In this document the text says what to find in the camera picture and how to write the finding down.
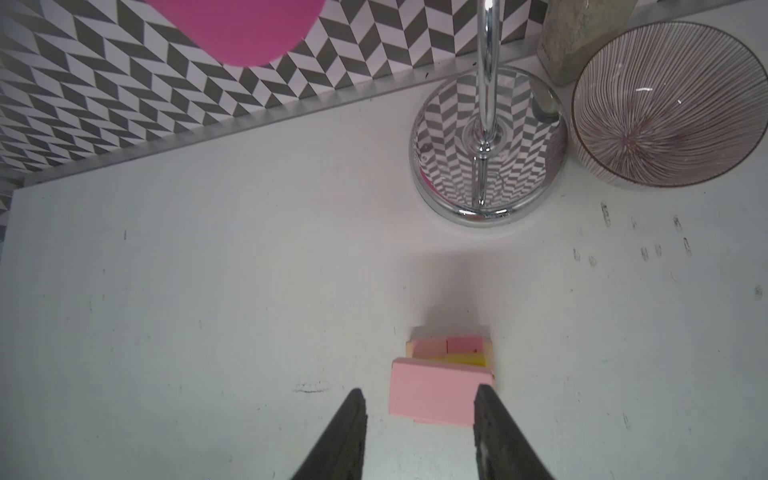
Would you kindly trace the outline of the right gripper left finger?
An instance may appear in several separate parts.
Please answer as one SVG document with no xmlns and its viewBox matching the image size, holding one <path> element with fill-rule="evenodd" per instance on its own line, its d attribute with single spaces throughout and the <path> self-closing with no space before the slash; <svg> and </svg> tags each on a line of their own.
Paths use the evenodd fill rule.
<svg viewBox="0 0 768 480">
<path fill-rule="evenodd" d="M 363 392 L 352 389 L 292 479 L 360 480 L 367 420 Z"/>
</svg>

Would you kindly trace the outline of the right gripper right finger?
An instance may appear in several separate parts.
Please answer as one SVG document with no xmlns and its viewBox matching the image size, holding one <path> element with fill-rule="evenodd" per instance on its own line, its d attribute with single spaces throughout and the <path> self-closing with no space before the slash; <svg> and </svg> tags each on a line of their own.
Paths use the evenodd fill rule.
<svg viewBox="0 0 768 480">
<path fill-rule="evenodd" d="M 480 479 L 554 479 L 490 385 L 478 387 L 473 431 Z"/>
</svg>

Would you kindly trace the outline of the pink block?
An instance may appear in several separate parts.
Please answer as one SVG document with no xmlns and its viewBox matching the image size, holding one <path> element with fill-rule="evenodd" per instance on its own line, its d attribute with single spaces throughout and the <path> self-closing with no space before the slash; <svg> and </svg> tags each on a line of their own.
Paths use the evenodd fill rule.
<svg viewBox="0 0 768 480">
<path fill-rule="evenodd" d="M 415 423 L 472 427 L 478 388 L 494 383 L 487 367 L 398 358 L 391 366 L 389 413 Z"/>
<path fill-rule="evenodd" d="M 448 355 L 483 354 L 485 341 L 482 336 L 451 336 L 446 338 Z"/>
<path fill-rule="evenodd" d="M 447 354 L 446 338 L 419 338 L 409 342 L 410 358 L 435 359 Z"/>
</svg>

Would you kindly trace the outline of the natural wood block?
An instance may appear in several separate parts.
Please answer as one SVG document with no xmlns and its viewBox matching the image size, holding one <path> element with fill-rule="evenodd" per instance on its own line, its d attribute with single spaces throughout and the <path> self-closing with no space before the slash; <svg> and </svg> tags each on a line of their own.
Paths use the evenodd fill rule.
<svg viewBox="0 0 768 480">
<path fill-rule="evenodd" d="M 408 348 L 408 345 L 409 345 L 409 342 L 410 342 L 410 341 L 408 341 L 408 342 L 406 343 L 406 357 L 407 357 L 407 358 L 410 358 L 410 357 L 408 356 L 408 353 L 409 353 L 409 348 Z M 495 369 L 495 360 L 494 360 L 494 349 L 493 349 L 493 344 L 492 344 L 492 342 L 491 342 L 490 340 L 487 340 L 487 339 L 485 339 L 485 338 L 484 338 L 484 341 L 485 341 L 485 346 L 484 346 L 484 353 L 483 353 L 483 354 L 485 355 L 485 357 L 486 357 L 486 360 L 487 360 L 487 362 L 488 362 L 488 367 L 487 367 L 487 368 L 488 368 L 488 369 L 490 369 L 491 371 L 493 371 L 493 370 Z M 439 361 L 439 362 L 441 362 L 441 361 L 440 361 L 440 358 L 435 358 L 435 359 L 423 359 L 423 360 L 431 360 L 431 361 Z"/>
</svg>

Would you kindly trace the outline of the yellow cube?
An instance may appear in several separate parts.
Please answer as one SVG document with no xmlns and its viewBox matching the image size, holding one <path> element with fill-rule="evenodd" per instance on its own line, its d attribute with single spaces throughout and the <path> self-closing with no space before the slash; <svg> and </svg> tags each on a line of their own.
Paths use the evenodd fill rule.
<svg viewBox="0 0 768 480">
<path fill-rule="evenodd" d="M 440 358 L 440 361 L 450 364 L 469 365 L 482 368 L 488 367 L 485 355 L 478 352 L 446 354 Z"/>
</svg>

